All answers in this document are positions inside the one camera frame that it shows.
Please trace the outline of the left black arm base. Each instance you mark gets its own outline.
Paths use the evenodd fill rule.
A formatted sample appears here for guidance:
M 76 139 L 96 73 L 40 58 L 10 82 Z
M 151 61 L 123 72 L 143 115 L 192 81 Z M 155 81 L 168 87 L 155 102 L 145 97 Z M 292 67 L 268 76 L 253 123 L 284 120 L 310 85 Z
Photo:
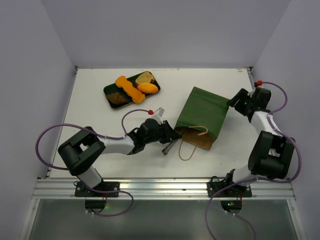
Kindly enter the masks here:
M 75 182 L 75 197 L 81 198 L 99 198 L 99 197 L 110 197 L 110 198 L 117 198 L 119 193 L 112 192 L 120 190 L 120 183 L 116 181 L 103 181 L 98 184 L 94 189 L 97 191 L 104 191 L 104 192 L 111 192 L 111 193 L 100 193 L 96 191 L 92 191 L 81 182 Z

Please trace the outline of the metal tongs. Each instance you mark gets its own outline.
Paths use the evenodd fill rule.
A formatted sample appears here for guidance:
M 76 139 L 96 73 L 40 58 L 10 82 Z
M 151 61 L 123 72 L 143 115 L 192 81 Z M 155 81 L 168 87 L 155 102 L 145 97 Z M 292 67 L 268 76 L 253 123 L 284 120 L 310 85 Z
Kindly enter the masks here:
M 166 156 L 171 148 L 176 144 L 177 140 L 171 141 L 161 152 L 164 156 Z

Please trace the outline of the long orange fake bread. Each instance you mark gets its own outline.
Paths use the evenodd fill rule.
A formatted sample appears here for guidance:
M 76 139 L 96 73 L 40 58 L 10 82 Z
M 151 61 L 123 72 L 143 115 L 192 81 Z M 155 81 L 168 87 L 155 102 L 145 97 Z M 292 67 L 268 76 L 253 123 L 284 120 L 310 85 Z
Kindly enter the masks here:
M 124 92 L 129 97 L 131 97 L 132 101 L 136 104 L 142 103 L 146 98 L 146 96 L 137 88 L 135 88 L 133 84 L 123 75 L 115 80 L 115 84 L 118 88 L 122 88 Z

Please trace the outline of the green brown paper bag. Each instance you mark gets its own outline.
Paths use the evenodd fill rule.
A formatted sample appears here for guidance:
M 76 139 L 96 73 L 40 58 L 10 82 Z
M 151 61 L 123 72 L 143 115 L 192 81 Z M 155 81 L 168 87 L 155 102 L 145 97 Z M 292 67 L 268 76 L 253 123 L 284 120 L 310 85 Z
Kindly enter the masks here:
M 174 126 L 181 135 L 181 142 L 210 151 L 224 124 L 228 101 L 228 98 L 193 87 Z

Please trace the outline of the dark brown fake croissant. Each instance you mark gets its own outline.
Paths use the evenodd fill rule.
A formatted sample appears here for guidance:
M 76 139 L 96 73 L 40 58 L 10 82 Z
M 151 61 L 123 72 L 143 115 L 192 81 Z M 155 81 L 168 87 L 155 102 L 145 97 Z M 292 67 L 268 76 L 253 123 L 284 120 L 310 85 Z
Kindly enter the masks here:
M 105 97 L 114 105 L 126 104 L 128 102 L 127 99 L 119 92 L 107 94 Z

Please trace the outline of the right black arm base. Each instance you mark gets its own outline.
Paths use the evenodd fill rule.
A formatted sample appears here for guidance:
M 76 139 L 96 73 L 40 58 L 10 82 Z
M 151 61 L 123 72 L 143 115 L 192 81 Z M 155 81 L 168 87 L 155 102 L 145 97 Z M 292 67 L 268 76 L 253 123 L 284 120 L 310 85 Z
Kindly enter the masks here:
M 251 198 L 253 196 L 250 186 L 234 185 L 232 180 L 234 169 L 231 170 L 222 179 L 217 176 L 212 176 L 206 184 L 208 197 L 211 198 Z

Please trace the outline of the brown sliced fake bread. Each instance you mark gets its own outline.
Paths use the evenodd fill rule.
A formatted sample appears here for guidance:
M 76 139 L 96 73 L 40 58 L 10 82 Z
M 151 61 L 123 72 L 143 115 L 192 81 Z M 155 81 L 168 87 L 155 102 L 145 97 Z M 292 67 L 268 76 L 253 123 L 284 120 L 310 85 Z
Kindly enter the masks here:
M 141 73 L 135 80 L 136 85 L 140 84 L 152 84 L 155 81 L 155 77 L 151 72 L 145 71 Z

